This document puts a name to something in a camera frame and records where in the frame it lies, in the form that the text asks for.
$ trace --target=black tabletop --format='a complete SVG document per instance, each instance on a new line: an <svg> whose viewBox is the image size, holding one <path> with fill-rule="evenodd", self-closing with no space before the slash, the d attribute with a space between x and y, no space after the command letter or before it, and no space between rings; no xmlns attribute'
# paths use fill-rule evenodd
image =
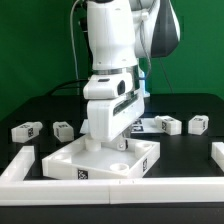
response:
<svg viewBox="0 0 224 224"><path fill-rule="evenodd" d="M0 122L0 174L24 145L34 145L36 161L26 180L48 179L42 175L41 160L68 143L61 144L53 135L52 125L66 121L75 138L87 118L85 101L80 96L41 96L24 105ZM133 134L133 138L161 144L160 159L144 178L211 177L224 173L211 158L212 142L224 142L224 101L211 94L151 95L145 99L142 117L169 115L182 121L182 134ZM202 135L188 134L188 121L195 115L207 115L209 128ZM25 144L13 143L11 128L25 122L40 121L40 135ZM172 203L82 206L0 207L1 223L216 223L224 221L224 203Z"/></svg>

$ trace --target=green wall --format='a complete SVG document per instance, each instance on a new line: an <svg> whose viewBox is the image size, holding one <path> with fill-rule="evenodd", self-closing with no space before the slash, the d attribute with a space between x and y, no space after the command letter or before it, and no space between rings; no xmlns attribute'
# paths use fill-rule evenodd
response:
<svg viewBox="0 0 224 224"><path fill-rule="evenodd" d="M175 93L224 98L224 1L173 0L181 42L162 59ZM0 0L0 119L33 96L74 79L69 16L72 0ZM76 14L74 21L82 17ZM85 41L75 26L79 73L88 75ZM151 93L169 93L158 59L147 81Z"/></svg>

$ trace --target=sticker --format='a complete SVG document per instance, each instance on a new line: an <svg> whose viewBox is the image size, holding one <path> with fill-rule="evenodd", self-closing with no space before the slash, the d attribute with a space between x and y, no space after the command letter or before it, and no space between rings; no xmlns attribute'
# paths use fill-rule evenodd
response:
<svg viewBox="0 0 224 224"><path fill-rule="evenodd" d="M57 135L58 138L59 138L59 129L58 129L58 128L56 128L56 135Z"/></svg>
<svg viewBox="0 0 224 224"><path fill-rule="evenodd" d="M132 132L140 132L144 131L143 126L133 126L132 127Z"/></svg>
<svg viewBox="0 0 224 224"><path fill-rule="evenodd" d="M173 118L166 118L166 119L164 119L164 121L174 121L174 119Z"/></svg>
<svg viewBox="0 0 224 224"><path fill-rule="evenodd" d="M137 120L133 123L133 125L141 125L141 124L142 124L141 119L137 119Z"/></svg>
<svg viewBox="0 0 224 224"><path fill-rule="evenodd" d="M66 124L60 124L60 125L58 125L58 127L59 127L59 128L67 128L68 125L66 125Z"/></svg>
<svg viewBox="0 0 224 224"><path fill-rule="evenodd" d="M28 137L32 137L33 136L33 128L28 129Z"/></svg>
<svg viewBox="0 0 224 224"><path fill-rule="evenodd" d="M147 158L143 162L143 172L147 170Z"/></svg>
<svg viewBox="0 0 224 224"><path fill-rule="evenodd" d="M24 124L24 125L21 125L20 128L29 128L30 125L27 125L27 124Z"/></svg>
<svg viewBox="0 0 224 224"><path fill-rule="evenodd" d="M201 118L197 118L197 117L196 117L194 120L195 120L195 121L203 121L203 119L201 119Z"/></svg>
<svg viewBox="0 0 224 224"><path fill-rule="evenodd" d="M162 121L162 129L166 131L166 123Z"/></svg>
<svg viewBox="0 0 224 224"><path fill-rule="evenodd" d="M86 171L86 170L78 170L78 179L79 180L88 179L88 171Z"/></svg>

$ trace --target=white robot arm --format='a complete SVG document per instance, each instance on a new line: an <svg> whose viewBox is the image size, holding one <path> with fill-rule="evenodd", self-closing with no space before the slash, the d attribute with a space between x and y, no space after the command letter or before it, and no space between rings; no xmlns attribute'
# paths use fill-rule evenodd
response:
<svg viewBox="0 0 224 224"><path fill-rule="evenodd" d="M137 58L150 60L153 54L169 54L179 41L179 25L169 0L89 0L87 3L94 70L84 88L84 97L89 99L90 134L97 141L111 142L144 112ZM157 23L162 25L158 17L161 3L166 4L165 10L169 6L169 17L174 21L175 43L171 49L164 46L161 27L156 27Z"/></svg>

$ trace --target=wire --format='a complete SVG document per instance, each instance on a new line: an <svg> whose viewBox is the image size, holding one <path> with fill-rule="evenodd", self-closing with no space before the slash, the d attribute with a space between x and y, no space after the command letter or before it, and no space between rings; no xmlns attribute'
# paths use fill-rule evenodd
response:
<svg viewBox="0 0 224 224"><path fill-rule="evenodd" d="M88 79L78 79L78 80L72 80L72 81L64 82L60 85L55 86L52 90L47 92L45 95L46 96L51 96L55 91L57 91L59 89L62 89L62 88L65 88L64 86L71 85L71 84L74 84L74 83L80 83L80 82L88 82L88 81L89 81Z"/></svg>
<svg viewBox="0 0 224 224"><path fill-rule="evenodd" d="M163 74L164 74L164 76L165 76L165 78L166 78L166 82L167 82L168 85L169 85L170 92L171 92L171 93L174 93L174 92L173 92L173 88L172 88L172 86L171 86L171 84L170 84L170 80L169 80L169 78L168 78L168 75L167 75L167 73L166 73L166 69L165 69L165 67L164 67L164 65L163 65L163 62L162 62L161 58L159 58L159 63L160 63L161 68L162 68L162 70L163 70Z"/></svg>
<svg viewBox="0 0 224 224"><path fill-rule="evenodd" d="M138 3L139 3L139 5L140 5L140 9L142 10L142 2L141 2L141 0L137 0L138 1Z"/></svg>
<svg viewBox="0 0 224 224"><path fill-rule="evenodd" d="M154 0L151 7L147 10L149 14L151 13L152 9L154 8L156 1L157 0ZM145 56L146 56L146 59L147 59L147 62L148 62L148 71L147 71L146 76L145 77L139 77L139 80L146 80L146 79L149 78L149 76L152 73L152 65L151 65L151 57L148 54L148 51L147 51L146 46L145 46L145 32L144 32L144 22L143 21L140 24L140 41L141 41L141 45L142 45L143 51L145 53Z"/></svg>
<svg viewBox="0 0 224 224"><path fill-rule="evenodd" d="M72 50L73 50L73 56L74 56L74 62L75 62L75 75L76 75L77 80L79 79L79 73L78 73L75 41L74 41L74 32L73 32L73 15L74 15L75 7L79 3L79 1L81 1L81 0L75 1L75 3L72 6L71 12L70 12L70 32L71 32Z"/></svg>

